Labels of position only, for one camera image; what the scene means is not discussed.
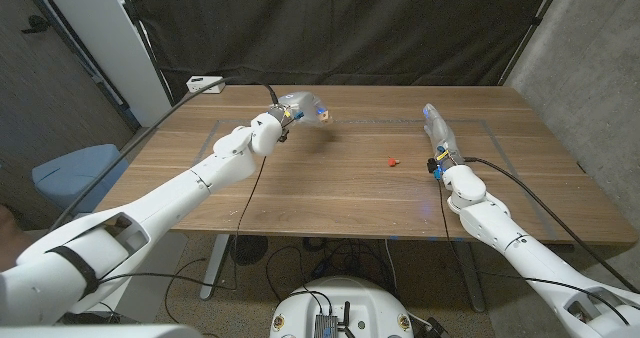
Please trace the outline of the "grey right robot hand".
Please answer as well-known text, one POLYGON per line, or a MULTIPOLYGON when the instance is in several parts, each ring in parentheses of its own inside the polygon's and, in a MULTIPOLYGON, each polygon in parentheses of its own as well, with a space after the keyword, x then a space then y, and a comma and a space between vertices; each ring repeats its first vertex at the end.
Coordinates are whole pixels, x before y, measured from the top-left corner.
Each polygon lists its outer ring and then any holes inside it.
POLYGON ((436 179, 440 179, 444 172, 456 165, 464 163, 457 146, 455 134, 446 121, 441 117, 432 104, 423 108, 425 117, 424 131, 428 135, 433 157, 427 161, 427 169, 436 179))

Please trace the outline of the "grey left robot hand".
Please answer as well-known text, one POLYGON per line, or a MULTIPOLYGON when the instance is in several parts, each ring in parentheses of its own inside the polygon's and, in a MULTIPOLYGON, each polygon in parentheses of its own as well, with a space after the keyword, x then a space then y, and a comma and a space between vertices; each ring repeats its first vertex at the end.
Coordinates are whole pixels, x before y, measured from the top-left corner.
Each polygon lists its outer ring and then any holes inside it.
POLYGON ((309 91, 298 91, 278 98, 278 103, 268 111, 278 119, 282 126, 296 123, 322 127, 332 122, 326 105, 319 97, 309 91))

